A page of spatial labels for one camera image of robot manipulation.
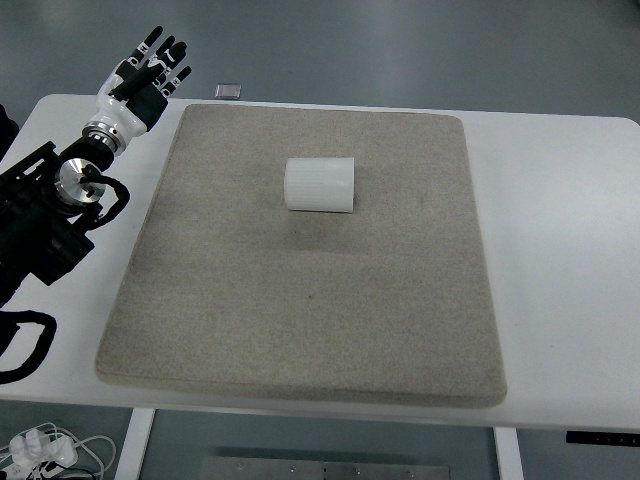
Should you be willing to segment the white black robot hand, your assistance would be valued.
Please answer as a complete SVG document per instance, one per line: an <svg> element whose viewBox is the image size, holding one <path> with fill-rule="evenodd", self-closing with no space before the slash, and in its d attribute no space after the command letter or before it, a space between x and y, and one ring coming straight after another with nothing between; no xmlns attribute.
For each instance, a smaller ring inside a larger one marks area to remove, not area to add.
<svg viewBox="0 0 640 480"><path fill-rule="evenodd" d="M158 122L169 97L190 75L184 64L187 45L164 37L155 27L122 61L100 87L96 113L83 129L111 139L117 150L149 132Z"/></svg>

